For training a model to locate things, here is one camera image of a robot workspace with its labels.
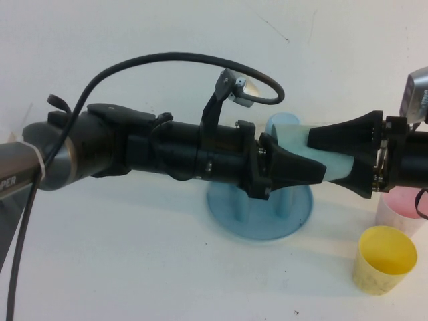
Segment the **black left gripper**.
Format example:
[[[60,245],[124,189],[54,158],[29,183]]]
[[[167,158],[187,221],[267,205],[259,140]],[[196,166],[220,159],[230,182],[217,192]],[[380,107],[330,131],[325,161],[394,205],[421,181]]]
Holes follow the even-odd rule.
[[[250,198],[267,200],[271,190],[321,183],[326,169],[283,149],[266,133],[258,142],[251,122],[239,120],[234,128],[219,125],[213,138],[201,137],[199,178],[236,186]]]

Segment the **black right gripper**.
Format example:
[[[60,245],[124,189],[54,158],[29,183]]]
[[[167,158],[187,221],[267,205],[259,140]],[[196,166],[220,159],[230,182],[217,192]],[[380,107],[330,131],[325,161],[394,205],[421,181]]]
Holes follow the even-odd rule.
[[[354,157],[351,172],[330,181],[364,199],[394,187],[427,187],[427,133],[416,131],[405,117],[382,111],[309,130],[307,147]],[[373,166],[361,161],[376,161]]]

